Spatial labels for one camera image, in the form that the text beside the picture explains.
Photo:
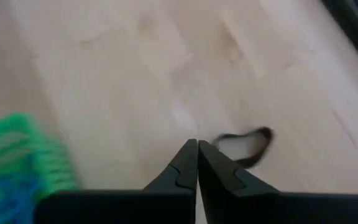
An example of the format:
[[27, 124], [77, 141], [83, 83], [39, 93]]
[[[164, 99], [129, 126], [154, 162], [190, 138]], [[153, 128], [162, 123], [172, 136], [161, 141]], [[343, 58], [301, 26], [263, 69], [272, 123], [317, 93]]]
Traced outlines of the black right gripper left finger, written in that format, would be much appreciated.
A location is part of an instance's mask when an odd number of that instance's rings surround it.
[[61, 190], [41, 200], [35, 223], [194, 223], [198, 142], [189, 139], [143, 189]]

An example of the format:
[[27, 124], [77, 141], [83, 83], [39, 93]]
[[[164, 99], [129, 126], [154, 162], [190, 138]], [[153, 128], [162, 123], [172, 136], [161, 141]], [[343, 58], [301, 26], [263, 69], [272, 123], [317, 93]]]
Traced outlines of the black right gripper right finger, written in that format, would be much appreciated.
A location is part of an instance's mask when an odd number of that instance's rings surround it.
[[198, 175], [208, 223], [358, 223], [358, 194], [281, 192], [206, 141]]

